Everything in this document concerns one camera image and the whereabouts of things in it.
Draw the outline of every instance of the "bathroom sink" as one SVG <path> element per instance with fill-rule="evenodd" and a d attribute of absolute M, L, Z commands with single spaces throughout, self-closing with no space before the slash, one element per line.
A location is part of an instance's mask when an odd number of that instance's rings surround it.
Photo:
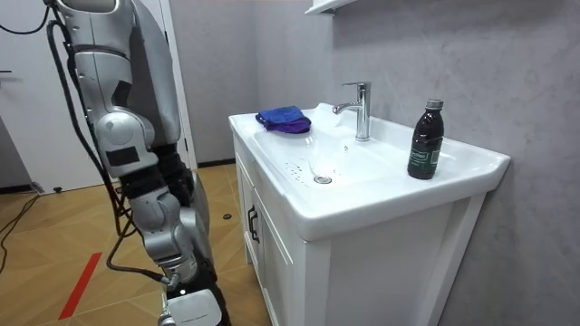
<path fill-rule="evenodd" d="M 285 181 L 296 187 L 322 191 L 364 183 L 392 174 L 392 160 L 372 150 L 377 140 L 360 146 L 348 130 L 313 128 L 308 134 L 258 133 L 256 144 L 270 158 Z M 393 153 L 398 160 L 402 153 Z"/>
<path fill-rule="evenodd" d="M 229 118 L 256 170 L 298 216 L 304 240 L 365 227 L 495 189 L 509 157 L 444 139 L 432 180 L 407 174 L 412 128 L 371 119 L 371 140 L 354 139 L 356 113 L 321 103 L 304 110 L 309 133 L 268 132 L 255 114 Z"/>

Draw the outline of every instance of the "power cord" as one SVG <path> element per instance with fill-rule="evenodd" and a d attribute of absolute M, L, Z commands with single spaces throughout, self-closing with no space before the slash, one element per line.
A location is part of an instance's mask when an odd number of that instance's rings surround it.
<path fill-rule="evenodd" d="M 40 198 L 40 195 L 36 195 L 34 198 L 27 201 L 26 204 L 24 204 L 24 206 L 22 207 L 20 213 L 18 213 L 18 215 L 15 218 L 13 218 L 2 228 L 2 230 L 0 230 L 0 234 L 2 234 L 5 229 L 10 227 L 8 232 L 6 232 L 6 235 L 2 238 L 2 241 L 0 241 L 0 247 L 2 247 L 2 251 L 4 252 L 4 256 L 2 257 L 2 265 L 0 266 L 0 274 L 2 274 L 2 272 L 4 271 L 4 268 L 6 266 L 6 258 L 8 257 L 8 249 L 6 249 L 6 247 L 4 246 L 4 241 L 12 233 L 12 231 L 14 231 L 16 225 L 18 225 L 18 222 L 20 222 L 20 220 L 22 219 L 22 216 L 24 216 L 24 214 L 28 212 L 28 210 L 34 205 L 34 203 L 36 202 L 36 200 L 38 200 L 38 198 Z"/>
<path fill-rule="evenodd" d="M 9 28 L 2 26 L 1 24 L 0 24 L 0 29 L 3 31 L 6 31 L 10 34 L 15 34 L 15 35 L 30 35 L 30 34 L 38 33 L 40 30 L 43 29 L 44 24 L 46 24 L 46 20 L 48 19 L 48 13 L 49 13 L 50 9 L 51 8 L 49 6 L 46 7 L 46 11 L 44 11 L 44 17 L 43 17 L 42 22 L 40 23 L 40 25 L 38 27 L 34 28 L 32 31 L 26 31 L 26 32 L 13 31 Z"/>
<path fill-rule="evenodd" d="M 86 109 L 84 106 L 84 100 L 82 98 L 82 93 L 81 93 L 81 89 L 80 89 L 80 83 L 79 83 L 77 75 L 75 73 L 76 63 L 74 61 L 74 49 L 72 46 L 71 36 L 70 36 L 68 30 L 66 29 L 66 27 L 64 26 L 64 24 L 62 23 L 62 21 L 60 20 L 60 17 L 58 16 L 58 14 L 56 12 L 55 12 L 55 15 L 57 17 L 57 20 L 51 21 L 47 26 L 47 37 L 48 37 L 48 43 L 49 43 L 49 46 L 51 49 L 51 54 L 53 55 L 54 65 L 56 66 L 56 70 L 57 70 L 58 75 L 59 75 L 61 86 L 63 87 L 64 98 L 66 100 L 69 115 L 71 116 L 72 126 L 74 128 L 74 132 L 75 132 L 77 138 L 82 143 L 84 150 L 87 152 L 93 165 L 97 168 L 97 170 L 99 171 L 99 174 L 101 175 L 102 181 L 107 189 L 107 192 L 109 193 L 109 197 L 111 199 L 111 204 L 113 207 L 113 213 L 115 215 L 115 226 L 117 228 L 117 235 L 119 236 L 119 238 L 117 240 L 117 243 L 112 248 L 112 250 L 109 254 L 109 257 L 107 259 L 107 267 L 111 268 L 113 271 L 139 273 L 139 274 L 142 274 L 144 276 L 149 277 L 150 279 L 152 279 L 156 282 L 168 283 L 169 282 L 168 278 L 161 273 L 155 273 L 153 271 L 149 271 L 149 270 L 145 270 L 145 269 L 141 269 L 141 268 L 118 266 L 118 265 L 115 265 L 112 263 L 112 258 L 115 255 L 115 253 L 117 252 L 117 250 L 119 249 L 119 246 L 121 245 L 123 239 L 139 232 L 139 230 L 135 227 L 135 229 L 129 233 L 129 228 L 131 227 L 131 225 L 133 225 L 132 210 L 130 208 L 128 208 L 128 209 L 124 208 L 125 196 L 121 196 L 121 199 L 119 199 L 117 197 L 117 194 L 115 193 L 115 190 L 112 186 L 111 178 L 109 177 L 109 174 L 107 173 L 107 171 L 103 167 L 101 158 L 97 157 L 97 155 L 95 155 L 92 152 L 92 149 L 89 146 L 89 143 L 87 142 L 86 138 L 83 136 L 83 134 L 81 132 L 81 128 L 79 127 L 79 122 L 77 120 L 76 113 L 74 111 L 74 103 L 73 103 L 73 97 L 71 96 L 71 90 L 69 88 L 68 82 L 66 81 L 66 75 L 64 72 L 63 63 L 61 62 L 58 50 L 56 49 L 56 42 L 54 40 L 54 27 L 55 26 L 58 26 L 61 29 L 61 33 L 64 36 L 64 48 L 66 49 L 66 52 L 68 54 L 67 67 L 68 67 L 69 75 L 72 79 L 72 83 L 74 84 L 74 86 L 79 94 L 79 99 L 81 100 L 81 104 L 82 104 L 82 110 L 85 114 L 85 117 L 87 117 L 87 112 L 86 112 Z M 89 132 L 91 133 L 92 140 L 94 141 L 95 144 L 97 144 L 92 124 L 89 121 L 87 121 L 87 122 L 89 124 Z M 121 230 L 120 217 L 122 217 L 122 216 L 127 217 L 127 223 L 125 224 L 125 226 Z"/>

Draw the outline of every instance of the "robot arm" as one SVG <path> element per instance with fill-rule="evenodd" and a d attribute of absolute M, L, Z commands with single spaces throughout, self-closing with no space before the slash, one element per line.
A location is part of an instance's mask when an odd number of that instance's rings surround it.
<path fill-rule="evenodd" d="M 72 37 L 79 83 L 103 165 L 121 181 L 151 259 L 168 276 L 186 282 L 197 271 L 193 244 L 179 219 L 180 203 L 165 185 L 159 158 L 150 150 L 175 144 L 180 134 L 175 87 L 173 80 L 167 82 L 172 72 L 165 39 L 139 1 L 80 5 L 98 12 L 75 9 L 74 1 L 58 5 Z M 135 96 L 147 94 L 132 89 L 137 66 L 133 61 L 141 61 L 141 68 L 150 71 L 155 96 L 145 107 Z M 146 81 L 136 82 L 143 88 Z"/>
<path fill-rule="evenodd" d="M 120 180 L 145 250 L 167 275 L 169 303 L 159 323 L 228 325 L 211 263 L 205 194 L 177 153 L 179 109 L 163 33 L 140 0 L 56 4 L 102 164 Z M 213 307 L 198 313 L 208 323 L 199 323 L 196 302 Z"/>

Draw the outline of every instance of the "wooden floor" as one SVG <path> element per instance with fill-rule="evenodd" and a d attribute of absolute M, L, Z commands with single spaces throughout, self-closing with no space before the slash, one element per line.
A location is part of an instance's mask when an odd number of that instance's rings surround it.
<path fill-rule="evenodd" d="M 218 284 L 226 296 L 232 322 L 235 326 L 269 325 L 254 269 L 245 262 L 236 167 L 202 168 L 199 174 L 211 211 L 210 242 Z M 0 227 L 14 218 L 31 197 L 0 196 Z M 233 217 L 224 220 L 224 214 Z M 5 241 L 8 256 L 0 275 L 0 325 L 157 325 L 160 285 L 105 266 L 115 240 L 111 205 L 103 187 L 38 199 Z M 102 257 L 74 315 L 58 321 L 95 253 L 102 253 Z M 115 263 L 156 268 L 138 235 L 123 242 Z"/>

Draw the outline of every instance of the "microfiber towel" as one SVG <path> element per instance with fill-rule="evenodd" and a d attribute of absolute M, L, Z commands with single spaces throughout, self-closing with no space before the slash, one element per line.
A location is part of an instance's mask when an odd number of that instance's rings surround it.
<path fill-rule="evenodd" d="M 300 134 L 310 131 L 312 122 L 296 106 L 273 110 L 262 110 L 256 120 L 268 131 L 276 130 L 285 133 Z"/>

